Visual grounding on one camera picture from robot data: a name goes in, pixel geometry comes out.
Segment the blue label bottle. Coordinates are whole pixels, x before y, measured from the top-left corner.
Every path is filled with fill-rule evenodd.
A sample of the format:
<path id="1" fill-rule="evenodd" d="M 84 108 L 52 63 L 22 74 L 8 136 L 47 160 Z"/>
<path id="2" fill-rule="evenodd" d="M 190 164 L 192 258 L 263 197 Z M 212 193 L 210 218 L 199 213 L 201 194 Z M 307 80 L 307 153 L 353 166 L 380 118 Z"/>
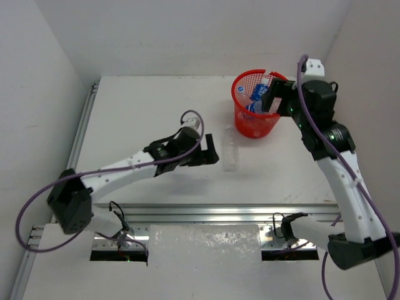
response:
<path id="1" fill-rule="evenodd" d="M 259 101 L 262 95 L 269 89 L 269 79 L 263 77 L 259 83 L 257 83 L 251 94 L 251 99 L 253 101 Z"/>
<path id="2" fill-rule="evenodd" d="M 248 104 L 245 106 L 245 108 L 255 114 L 264 114 L 262 111 L 262 101 L 258 100 L 258 101 L 253 101 L 252 103 Z"/>

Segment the blue label bottle front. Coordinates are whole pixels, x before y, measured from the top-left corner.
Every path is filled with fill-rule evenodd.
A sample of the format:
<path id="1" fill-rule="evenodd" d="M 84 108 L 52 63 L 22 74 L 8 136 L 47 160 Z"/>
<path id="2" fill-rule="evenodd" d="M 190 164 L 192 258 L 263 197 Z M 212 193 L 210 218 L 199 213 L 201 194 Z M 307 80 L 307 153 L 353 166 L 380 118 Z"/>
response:
<path id="1" fill-rule="evenodd" d="M 253 101 L 259 101 L 262 95 L 269 89 L 269 79 L 263 77 L 259 83 L 257 83 L 251 94 L 251 99 Z"/>

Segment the clear bottle white cap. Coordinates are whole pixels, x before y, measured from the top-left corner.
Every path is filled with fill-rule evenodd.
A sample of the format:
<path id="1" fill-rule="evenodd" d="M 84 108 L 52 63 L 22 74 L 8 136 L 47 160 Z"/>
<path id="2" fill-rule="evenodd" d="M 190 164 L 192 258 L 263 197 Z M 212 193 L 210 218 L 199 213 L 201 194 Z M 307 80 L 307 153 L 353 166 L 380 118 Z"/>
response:
<path id="1" fill-rule="evenodd" d="M 253 100 L 251 99 L 251 97 L 247 93 L 247 91 L 246 91 L 244 86 L 237 86 L 237 88 L 236 88 L 236 98 L 237 98 L 238 102 L 242 106 L 248 106 L 248 105 L 253 103 Z"/>
<path id="2" fill-rule="evenodd" d="M 235 172 L 239 167 L 239 148 L 233 127 L 227 127 L 221 139 L 222 168 L 224 172 Z"/>

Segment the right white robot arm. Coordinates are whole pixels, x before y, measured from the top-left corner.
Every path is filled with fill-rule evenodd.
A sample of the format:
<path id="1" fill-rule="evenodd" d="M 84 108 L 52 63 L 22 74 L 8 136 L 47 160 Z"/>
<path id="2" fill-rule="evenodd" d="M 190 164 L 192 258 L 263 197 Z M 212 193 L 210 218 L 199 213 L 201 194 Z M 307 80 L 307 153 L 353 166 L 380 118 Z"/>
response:
<path id="1" fill-rule="evenodd" d="M 273 79 L 262 95 L 262 110 L 281 100 L 277 113 L 290 117 L 301 131 L 302 142 L 325 175 L 341 213 L 343 225 L 331 227 L 299 212 L 282 219 L 286 241 L 305 239 L 326 250 L 342 270 L 380 258 L 399 247 L 399 233 L 391 242 L 373 208 L 359 190 L 355 144 L 346 126 L 334 120 L 336 82 L 312 80 L 302 85 Z"/>

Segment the blue label bottle back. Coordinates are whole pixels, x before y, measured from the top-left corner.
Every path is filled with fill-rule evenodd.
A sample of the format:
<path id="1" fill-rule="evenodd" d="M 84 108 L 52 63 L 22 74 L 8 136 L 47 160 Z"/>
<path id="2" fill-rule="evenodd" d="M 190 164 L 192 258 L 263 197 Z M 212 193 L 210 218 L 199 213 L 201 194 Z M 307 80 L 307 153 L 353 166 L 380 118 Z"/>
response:
<path id="1" fill-rule="evenodd" d="M 262 111 L 262 101 L 258 100 L 258 101 L 253 101 L 252 103 L 248 104 L 245 106 L 245 108 L 255 114 L 264 114 Z"/>

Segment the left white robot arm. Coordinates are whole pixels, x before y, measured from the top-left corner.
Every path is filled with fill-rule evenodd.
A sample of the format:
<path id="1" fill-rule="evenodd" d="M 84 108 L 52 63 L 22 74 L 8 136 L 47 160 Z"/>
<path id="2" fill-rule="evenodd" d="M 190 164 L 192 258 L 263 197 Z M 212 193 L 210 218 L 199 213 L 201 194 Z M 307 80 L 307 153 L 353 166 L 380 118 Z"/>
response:
<path id="1" fill-rule="evenodd" d="M 143 179 L 171 172 L 177 167 L 215 164 L 219 156 L 211 134 L 206 134 L 207 148 L 200 145 L 201 135 L 184 126 L 179 131 L 143 150 L 104 168 L 77 173 L 63 171 L 47 203 L 64 234 L 92 231 L 115 238 L 128 230 L 128 224 L 118 212 L 96 206 L 108 194 Z"/>

